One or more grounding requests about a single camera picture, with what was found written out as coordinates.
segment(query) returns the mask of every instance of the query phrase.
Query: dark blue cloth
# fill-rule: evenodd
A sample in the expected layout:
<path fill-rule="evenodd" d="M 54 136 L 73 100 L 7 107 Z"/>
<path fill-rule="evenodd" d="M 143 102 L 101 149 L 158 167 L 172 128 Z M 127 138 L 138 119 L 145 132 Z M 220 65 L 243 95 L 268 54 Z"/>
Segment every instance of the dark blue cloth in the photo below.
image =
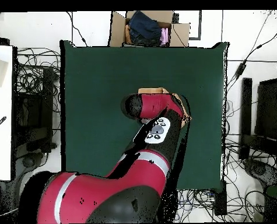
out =
<path fill-rule="evenodd" d="M 136 11 L 133 17 L 129 21 L 130 35 L 132 33 L 133 38 L 137 38 L 139 34 L 147 40 L 159 41 L 161 38 L 161 28 L 158 23 L 141 11 Z"/>

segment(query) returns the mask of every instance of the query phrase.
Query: control buttons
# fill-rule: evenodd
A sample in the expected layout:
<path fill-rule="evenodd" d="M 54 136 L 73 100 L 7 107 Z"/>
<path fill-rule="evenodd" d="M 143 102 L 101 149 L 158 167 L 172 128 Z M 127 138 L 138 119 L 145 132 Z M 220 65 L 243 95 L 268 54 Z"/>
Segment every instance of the control buttons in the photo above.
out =
<path fill-rule="evenodd" d="M 150 131 L 152 134 L 162 134 L 164 133 L 164 129 L 161 125 L 155 125 Z"/>

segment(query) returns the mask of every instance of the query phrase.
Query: black cable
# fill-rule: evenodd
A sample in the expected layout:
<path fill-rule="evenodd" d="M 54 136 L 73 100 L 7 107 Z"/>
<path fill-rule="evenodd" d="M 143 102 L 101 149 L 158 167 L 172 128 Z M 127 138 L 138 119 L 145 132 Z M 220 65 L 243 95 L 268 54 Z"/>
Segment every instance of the black cable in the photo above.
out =
<path fill-rule="evenodd" d="M 248 56 L 247 56 L 247 57 L 245 58 L 245 60 L 242 62 L 242 65 L 245 66 L 248 57 L 249 57 L 254 51 L 256 51 L 256 50 L 260 49 L 262 46 L 268 44 L 268 43 L 269 43 L 270 41 L 272 41 L 276 36 L 277 36 L 277 33 L 273 36 L 273 38 L 271 38 L 271 39 L 268 40 L 267 42 L 265 42 L 265 43 L 263 43 L 263 44 L 261 44 L 261 45 L 258 45 L 255 49 L 252 49 L 252 51 L 250 51 L 250 53 L 248 54 Z M 236 77 L 236 80 L 235 80 L 234 83 L 229 87 L 228 91 L 229 91 L 229 90 L 232 88 L 232 86 L 237 82 L 238 78 L 241 76 L 241 74 L 242 74 L 243 72 L 241 71 L 241 72 L 236 72 L 236 73 L 238 73 L 238 74 L 237 74 L 237 77 Z"/>
<path fill-rule="evenodd" d="M 247 205 L 247 197 L 248 197 L 248 195 L 251 194 L 251 193 L 260 193 L 260 194 L 262 194 L 262 195 L 265 196 L 265 197 L 266 197 L 266 196 L 267 196 L 267 197 L 270 197 L 270 196 L 268 196 L 267 194 L 264 194 L 264 193 L 261 192 L 261 191 L 257 191 L 257 190 L 250 191 L 250 192 L 248 192 L 248 193 L 245 195 L 245 199 L 244 199 L 245 205 Z M 248 215 L 249 219 L 250 219 L 252 222 L 254 222 L 254 221 L 252 220 L 252 218 L 250 217 L 250 215 L 249 215 L 247 206 L 246 206 L 246 214 Z"/>
<path fill-rule="evenodd" d="M 39 54 L 34 54 L 34 49 L 46 49 L 48 51 L 43 51 Z M 33 55 L 25 55 L 22 52 L 24 51 L 31 51 Z M 42 62 L 41 64 L 38 64 L 37 57 L 38 56 L 44 56 L 47 53 L 53 53 L 56 57 L 56 61 L 53 63 L 50 62 Z M 27 61 L 24 64 L 19 63 L 18 69 L 17 69 L 17 82 L 16 82 L 16 91 L 19 92 L 25 92 L 27 94 L 31 95 L 40 95 L 42 96 L 43 100 L 47 97 L 47 95 L 43 94 L 43 69 L 44 68 L 52 68 L 55 72 L 55 78 L 54 80 L 59 79 L 59 59 L 57 56 L 57 52 L 52 51 L 48 48 L 24 48 L 22 50 L 18 51 L 18 57 L 27 57 Z M 55 130 L 55 133 L 53 133 L 52 137 L 56 134 L 57 130 L 59 130 L 60 122 L 61 122 L 61 112 L 59 111 L 58 104 L 59 104 L 59 95 L 60 92 L 58 90 L 59 87 L 52 84 L 52 91 L 46 88 L 47 94 L 52 95 L 55 99 L 55 103 L 52 103 L 52 106 L 49 106 L 46 104 L 47 107 L 51 108 L 53 112 L 59 114 L 59 126 Z"/>
<path fill-rule="evenodd" d="M 178 39 L 181 41 L 182 45 L 183 45 L 184 47 L 187 47 L 187 46 L 182 42 L 182 40 L 181 40 L 180 36 L 178 35 L 178 33 L 175 31 L 175 29 L 174 29 L 174 24 L 171 24 L 171 25 L 173 25 L 173 30 L 174 30 L 174 32 L 176 33 L 176 35 L 178 36 Z"/>
<path fill-rule="evenodd" d="M 82 37 L 82 35 L 81 35 L 79 29 L 76 28 L 76 27 L 74 26 L 72 16 L 70 15 L 69 12 L 66 12 L 66 13 L 67 13 L 67 14 L 69 15 L 69 17 L 70 17 L 70 20 L 71 20 L 71 23 L 72 23 L 72 27 L 78 31 L 78 33 L 79 33 L 79 35 L 80 35 L 80 37 L 81 37 L 81 40 L 85 43 L 85 46 L 87 46 L 86 41 L 85 41 L 85 39 Z"/>

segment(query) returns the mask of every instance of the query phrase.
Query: pink object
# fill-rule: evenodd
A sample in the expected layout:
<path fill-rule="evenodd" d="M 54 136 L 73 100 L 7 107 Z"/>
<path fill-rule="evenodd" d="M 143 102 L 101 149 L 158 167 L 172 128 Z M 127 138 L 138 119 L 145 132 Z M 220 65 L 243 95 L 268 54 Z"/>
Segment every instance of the pink object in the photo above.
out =
<path fill-rule="evenodd" d="M 161 33 L 161 45 L 163 46 L 165 45 L 168 41 L 169 41 L 169 30 L 168 29 L 161 29 L 162 33 Z"/>

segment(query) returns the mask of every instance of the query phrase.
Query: wire bundle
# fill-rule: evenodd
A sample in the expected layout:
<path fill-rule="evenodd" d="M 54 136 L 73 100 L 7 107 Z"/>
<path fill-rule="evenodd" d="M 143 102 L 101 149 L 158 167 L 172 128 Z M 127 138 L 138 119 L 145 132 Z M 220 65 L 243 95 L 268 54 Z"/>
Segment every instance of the wire bundle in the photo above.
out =
<path fill-rule="evenodd" d="M 244 170 L 243 166 L 243 161 L 237 160 L 235 156 L 238 154 L 237 149 L 240 148 L 240 145 L 238 142 L 231 140 L 231 137 L 234 136 L 239 136 L 240 134 L 232 134 L 230 133 L 230 124 L 228 119 L 230 117 L 233 117 L 234 114 L 239 111 L 241 108 L 235 109 L 233 108 L 233 102 L 227 99 L 227 93 L 228 91 L 232 88 L 232 86 L 237 82 L 238 78 L 242 75 L 244 69 L 245 69 L 245 64 L 247 62 L 248 57 L 257 49 L 261 48 L 265 44 L 269 43 L 271 40 L 275 39 L 277 37 L 277 33 L 271 38 L 269 41 L 257 46 L 255 49 L 256 42 L 258 40 L 258 37 L 262 31 L 262 28 L 264 27 L 269 15 L 271 14 L 271 11 L 268 13 L 267 18 L 265 19 L 264 24 L 261 27 L 261 30 L 257 36 L 257 39 L 246 57 L 246 59 L 240 64 L 240 66 L 237 68 L 236 73 L 233 75 L 229 83 L 226 82 L 225 86 L 225 113 L 223 113 L 223 126 L 225 127 L 225 133 L 223 133 L 222 138 L 225 140 L 225 146 L 223 147 L 224 153 L 225 153 L 225 159 L 223 162 L 222 166 L 222 179 L 227 182 L 227 184 L 232 184 L 234 185 L 238 197 L 236 198 L 231 198 L 229 195 L 227 197 L 229 200 L 227 201 L 227 206 L 233 206 L 233 207 L 238 207 L 237 209 L 230 210 L 227 212 L 226 216 L 216 216 L 220 222 L 235 222 L 234 217 L 237 218 L 237 216 L 240 216 L 241 219 L 239 219 L 239 222 L 245 222 L 247 218 L 249 218 L 250 221 L 255 222 L 255 213 L 259 213 L 261 216 L 264 215 L 264 206 L 256 204 L 255 206 L 251 205 L 250 202 L 247 200 L 247 197 L 252 194 L 252 193 L 260 193 L 265 196 L 263 192 L 254 190 L 254 191 L 249 191 L 245 197 L 241 197 L 240 192 L 238 187 L 235 185 L 235 182 L 237 180 L 237 173 L 236 169 L 238 167 L 242 168 Z M 266 163 L 269 164 L 269 159 L 274 161 L 273 167 L 276 167 L 276 157 L 272 155 L 262 155 L 263 151 L 261 150 L 253 150 L 252 154 L 249 156 L 250 159 L 267 159 Z M 236 178 L 233 181 L 232 179 L 229 178 L 229 169 L 233 170 Z M 206 212 L 209 214 L 209 216 L 212 219 L 212 222 L 219 222 L 217 221 L 214 216 L 213 212 L 215 209 L 215 202 L 210 199 L 210 195 L 208 195 L 208 190 L 188 190 L 187 191 L 187 197 L 186 199 L 183 196 L 183 190 L 178 190 L 179 193 L 179 203 L 178 203 L 178 212 L 176 214 L 176 218 L 174 222 L 184 222 L 184 220 L 187 218 L 189 222 L 189 215 L 193 209 L 196 208 L 203 208 L 206 210 Z M 207 194 L 207 197 L 205 199 L 201 197 L 202 194 Z M 230 205 L 232 202 L 236 202 L 238 205 Z"/>
<path fill-rule="evenodd" d="M 35 54 L 34 50 L 45 51 Z M 55 61 L 50 63 L 47 61 L 38 62 L 38 57 L 55 57 Z M 22 58 L 27 58 L 25 63 L 21 63 Z M 56 51 L 53 51 L 48 48 L 23 48 L 18 49 L 18 69 L 17 69 L 17 82 L 16 82 L 16 93 L 26 93 L 30 95 L 40 95 L 44 100 L 47 95 L 43 93 L 43 69 L 44 68 L 52 68 L 54 71 L 55 78 L 54 80 L 59 79 L 60 75 L 60 54 Z M 52 106 L 49 108 L 53 110 L 53 112 L 59 114 L 59 126 L 57 129 L 53 129 L 55 132 L 52 137 L 56 134 L 58 130 L 60 130 L 60 122 L 61 122 L 61 111 L 58 108 L 60 104 L 60 91 L 59 86 L 56 86 L 53 83 L 52 92 L 47 92 L 47 94 L 52 94 L 55 102 L 53 102 Z M 28 112 L 27 105 L 23 103 L 23 106 L 26 108 L 26 112 Z"/>

